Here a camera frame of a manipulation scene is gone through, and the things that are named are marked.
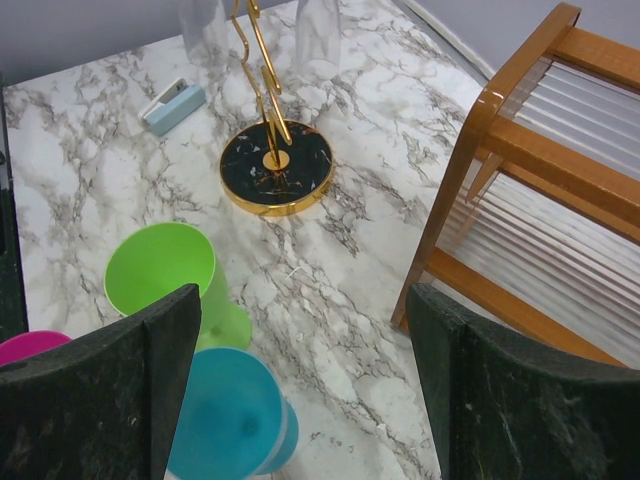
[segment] clear glass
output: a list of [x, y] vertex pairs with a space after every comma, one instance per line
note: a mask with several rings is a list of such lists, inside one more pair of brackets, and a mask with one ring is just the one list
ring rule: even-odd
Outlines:
[[229, 40], [222, 0], [178, 0], [178, 13], [189, 61], [204, 67], [226, 64]]
[[340, 70], [338, 0], [299, 0], [296, 12], [296, 67], [306, 78], [330, 80]]

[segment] marble countertop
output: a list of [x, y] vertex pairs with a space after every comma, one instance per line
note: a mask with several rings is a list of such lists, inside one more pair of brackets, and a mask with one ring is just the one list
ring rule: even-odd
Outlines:
[[[273, 477], [435, 479], [410, 341], [389, 319], [480, 87], [388, 0], [340, 5], [330, 82], [291, 68], [295, 3], [260, 19], [286, 116], [316, 126], [337, 161], [328, 194], [296, 216], [251, 215], [222, 190], [222, 148], [258, 118], [236, 61], [205, 74], [176, 37], [6, 90], [29, 322], [77, 337], [117, 320], [110, 253], [143, 225], [191, 223], [300, 418], [298, 450]], [[137, 113], [178, 76], [205, 86], [208, 105], [156, 138]]]

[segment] gold rim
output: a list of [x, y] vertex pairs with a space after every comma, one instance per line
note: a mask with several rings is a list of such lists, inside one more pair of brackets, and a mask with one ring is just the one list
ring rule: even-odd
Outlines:
[[[327, 139], [324, 137], [324, 135], [322, 135], [317, 128], [312, 127], [311, 125], [307, 125], [306, 123], [298, 122], [297, 120], [289, 120], [289, 119], [285, 121], [291, 122], [291, 123], [297, 123], [298, 125], [311, 128], [315, 132], [317, 132], [318, 135], [320, 135], [320, 137], [322, 137], [324, 142], [329, 147], [329, 152], [331, 153], [331, 168], [329, 169], [329, 173], [327, 174], [325, 179], [322, 181], [322, 183], [320, 183], [320, 185], [318, 185], [315, 188], [315, 190], [313, 190], [308, 195], [302, 197], [301, 199], [296, 200], [295, 202], [283, 203], [280, 205], [264, 205], [261, 203], [250, 202], [249, 200], [239, 197], [238, 195], [233, 193], [233, 191], [231, 191], [229, 186], [224, 181], [224, 177], [222, 176], [222, 156], [221, 156], [220, 166], [218, 167], [218, 170], [220, 172], [220, 180], [222, 182], [222, 188], [224, 189], [225, 193], [229, 196], [229, 198], [231, 198], [233, 203], [238, 205], [243, 210], [246, 210], [247, 212], [253, 213], [255, 215], [260, 215], [263, 217], [282, 217], [285, 215], [300, 213], [301, 211], [309, 208], [311, 205], [316, 203], [318, 200], [320, 200], [324, 196], [325, 193], [327, 193], [327, 190], [329, 189], [329, 185], [331, 183], [331, 179], [333, 178], [333, 174], [335, 170], [335, 157], [333, 156], [333, 149], [331, 148], [331, 145], [329, 144]], [[227, 151], [227, 148], [229, 147], [231, 142], [233, 142], [237, 137], [242, 135], [244, 132], [246, 132], [250, 128], [253, 128], [256, 125], [262, 125], [262, 124], [263, 122], [249, 125], [247, 128], [245, 128], [244, 130], [238, 132], [236, 135], [231, 137], [231, 140], [227, 142], [224, 149], [222, 150], [222, 153], [224, 154], [224, 152]]]

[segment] round black base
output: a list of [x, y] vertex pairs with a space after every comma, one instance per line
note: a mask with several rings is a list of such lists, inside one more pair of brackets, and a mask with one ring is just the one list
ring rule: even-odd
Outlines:
[[220, 159], [227, 194], [240, 207], [258, 215], [289, 215], [313, 205], [327, 191], [333, 174], [331, 147], [308, 125], [287, 120], [293, 139], [287, 145], [276, 132], [278, 148], [289, 156], [281, 170], [267, 168], [267, 132], [258, 123], [238, 133]]

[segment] gray wall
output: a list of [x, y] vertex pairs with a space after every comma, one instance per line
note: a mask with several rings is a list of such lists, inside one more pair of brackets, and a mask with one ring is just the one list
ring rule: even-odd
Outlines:
[[[560, 0], [417, 1], [495, 71]], [[640, 48], [640, 0], [566, 1], [580, 28]]]
[[177, 35], [177, 2], [0, 0], [0, 71], [18, 83]]

